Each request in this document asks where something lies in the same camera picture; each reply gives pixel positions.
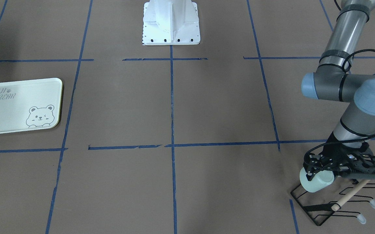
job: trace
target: black cable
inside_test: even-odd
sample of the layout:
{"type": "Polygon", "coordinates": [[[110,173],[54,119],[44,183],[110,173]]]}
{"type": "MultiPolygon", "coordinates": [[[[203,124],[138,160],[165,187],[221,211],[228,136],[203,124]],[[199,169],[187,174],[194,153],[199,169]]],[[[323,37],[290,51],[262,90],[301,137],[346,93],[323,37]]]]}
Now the black cable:
{"type": "Polygon", "coordinates": [[[341,7],[339,6],[339,4],[336,2],[336,0],[333,0],[334,2],[335,2],[335,5],[336,5],[336,7],[339,9],[339,11],[341,11],[342,9],[341,9],[341,7]]]}
{"type": "MultiPolygon", "coordinates": [[[[356,51],[356,52],[350,54],[347,58],[345,58],[345,60],[344,60],[344,62],[343,62],[343,64],[342,64],[342,71],[344,71],[345,73],[349,71],[350,68],[349,68],[348,70],[345,70],[344,67],[345,67],[345,64],[348,62],[348,60],[349,60],[350,58],[352,58],[354,55],[356,55],[356,54],[358,54],[358,53],[367,52],[367,51],[375,52],[375,49],[361,49],[361,50],[358,50],[358,51],[356,51]]],[[[314,151],[314,150],[316,150],[316,149],[318,149],[318,148],[320,148],[320,147],[322,147],[322,146],[325,146],[325,145],[337,145],[337,144],[345,144],[345,143],[363,142],[363,141],[366,141],[366,140],[369,140],[369,139],[372,139],[372,138],[375,138],[375,134],[370,135],[370,136],[368,136],[368,137],[366,137],[366,138],[357,139],[357,140],[345,140],[345,141],[337,141],[337,142],[325,142],[325,143],[323,143],[323,144],[320,144],[320,145],[318,145],[318,146],[316,146],[316,147],[310,149],[308,152],[306,152],[306,154],[305,154],[304,156],[307,157],[312,151],[314,151]]],[[[323,169],[323,170],[333,171],[333,170],[331,170],[331,169],[327,169],[327,168],[320,167],[320,166],[314,166],[314,165],[311,165],[311,166],[312,166],[312,167],[315,167],[315,168],[317,168],[317,169],[321,168],[321,169],[323,169]]]]}

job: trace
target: white mounting plate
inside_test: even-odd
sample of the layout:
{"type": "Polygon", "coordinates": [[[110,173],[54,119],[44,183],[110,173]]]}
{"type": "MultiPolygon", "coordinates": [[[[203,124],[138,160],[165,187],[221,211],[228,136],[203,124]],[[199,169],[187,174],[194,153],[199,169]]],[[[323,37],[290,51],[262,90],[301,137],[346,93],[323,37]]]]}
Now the white mounting plate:
{"type": "Polygon", "coordinates": [[[0,83],[0,134],[56,126],[62,89],[58,78],[0,83]]]}
{"type": "MultiPolygon", "coordinates": [[[[198,14],[198,5],[192,4],[198,14]]],[[[148,6],[149,3],[144,4],[144,14],[148,6]]],[[[175,32],[173,41],[171,41],[171,31],[163,31],[156,24],[144,22],[142,42],[146,46],[197,45],[200,43],[199,22],[185,24],[183,28],[175,32]]]]}

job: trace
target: bear face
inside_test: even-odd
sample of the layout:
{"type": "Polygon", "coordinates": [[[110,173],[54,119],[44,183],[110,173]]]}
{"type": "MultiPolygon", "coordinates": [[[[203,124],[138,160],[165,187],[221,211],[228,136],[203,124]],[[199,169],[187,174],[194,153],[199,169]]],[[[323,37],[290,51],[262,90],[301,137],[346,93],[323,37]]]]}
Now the bear face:
{"type": "Polygon", "coordinates": [[[26,120],[27,126],[39,127],[39,126],[50,126],[55,120],[53,115],[54,106],[48,105],[45,108],[32,107],[29,109],[29,118],[26,120]]]}

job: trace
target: rectangular tray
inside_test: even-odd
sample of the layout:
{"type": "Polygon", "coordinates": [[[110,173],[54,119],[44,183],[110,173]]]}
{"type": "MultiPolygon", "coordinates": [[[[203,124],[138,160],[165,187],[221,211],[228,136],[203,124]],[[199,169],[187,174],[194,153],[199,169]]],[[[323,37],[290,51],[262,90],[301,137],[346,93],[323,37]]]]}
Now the rectangular tray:
{"type": "Polygon", "coordinates": [[[0,83],[0,134],[56,126],[62,89],[58,78],[0,83]]]}

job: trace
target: wooden handle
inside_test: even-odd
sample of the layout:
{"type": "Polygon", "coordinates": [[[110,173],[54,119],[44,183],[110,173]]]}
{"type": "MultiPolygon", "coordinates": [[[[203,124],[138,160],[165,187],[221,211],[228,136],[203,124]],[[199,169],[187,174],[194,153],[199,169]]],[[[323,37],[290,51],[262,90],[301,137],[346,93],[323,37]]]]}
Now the wooden handle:
{"type": "Polygon", "coordinates": [[[370,182],[370,179],[364,179],[361,180],[357,185],[355,185],[354,188],[352,188],[349,193],[344,195],[339,201],[337,201],[337,204],[334,204],[332,206],[333,211],[337,211],[343,206],[347,201],[349,201],[361,188],[363,188],[368,182],[370,182]]]}

